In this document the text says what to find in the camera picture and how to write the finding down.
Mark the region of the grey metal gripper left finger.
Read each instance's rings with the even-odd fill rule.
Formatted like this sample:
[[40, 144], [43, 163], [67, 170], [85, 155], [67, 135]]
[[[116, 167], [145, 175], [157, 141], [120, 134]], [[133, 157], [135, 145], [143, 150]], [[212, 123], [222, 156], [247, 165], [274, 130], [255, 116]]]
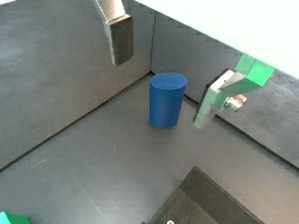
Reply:
[[117, 67], [133, 56], [133, 18], [121, 0], [92, 0], [101, 17], [112, 64]]

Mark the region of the green grey gripper right finger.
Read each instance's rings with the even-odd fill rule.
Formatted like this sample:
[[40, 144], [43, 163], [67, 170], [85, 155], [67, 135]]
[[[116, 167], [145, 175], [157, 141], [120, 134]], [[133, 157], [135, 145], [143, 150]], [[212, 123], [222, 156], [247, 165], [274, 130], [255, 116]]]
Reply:
[[194, 125], [202, 129], [223, 109], [238, 112], [247, 101], [243, 94], [262, 88], [275, 71], [272, 66], [243, 53], [235, 70], [226, 69], [207, 84]]

